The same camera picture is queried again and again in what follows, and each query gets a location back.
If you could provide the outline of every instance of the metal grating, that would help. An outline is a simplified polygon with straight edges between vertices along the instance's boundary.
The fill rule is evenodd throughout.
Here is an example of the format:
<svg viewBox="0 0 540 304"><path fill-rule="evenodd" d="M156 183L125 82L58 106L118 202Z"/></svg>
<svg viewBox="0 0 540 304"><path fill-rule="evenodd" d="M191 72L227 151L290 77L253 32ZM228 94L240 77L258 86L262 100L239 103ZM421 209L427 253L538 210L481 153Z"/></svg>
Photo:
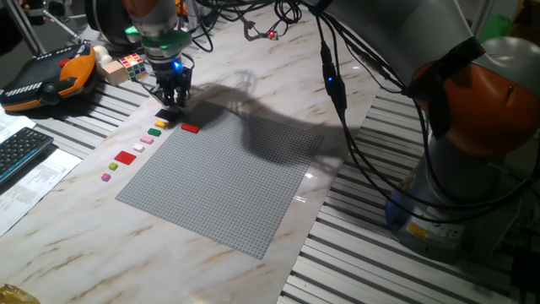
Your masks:
<svg viewBox="0 0 540 304"><path fill-rule="evenodd" d="M355 138L373 165L394 182L400 182L423 153L416 115L411 100L380 91ZM511 256L497 252L483 265L428 260L393 237L384 206L385 199L349 156L278 303L519 302L519 291L510 287Z"/></svg>

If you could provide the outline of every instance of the paper document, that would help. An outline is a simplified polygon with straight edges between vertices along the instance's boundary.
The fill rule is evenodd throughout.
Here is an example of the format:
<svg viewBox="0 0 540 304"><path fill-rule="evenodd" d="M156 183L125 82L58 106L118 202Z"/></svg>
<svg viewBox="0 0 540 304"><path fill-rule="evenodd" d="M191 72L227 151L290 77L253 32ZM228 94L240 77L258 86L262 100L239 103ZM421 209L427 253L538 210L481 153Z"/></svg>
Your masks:
<svg viewBox="0 0 540 304"><path fill-rule="evenodd" d="M81 160L56 149L0 195L0 236L48 194Z"/></svg>
<svg viewBox="0 0 540 304"><path fill-rule="evenodd" d="M10 116L0 107L0 143L24 127L33 128L35 122L28 117Z"/></svg>

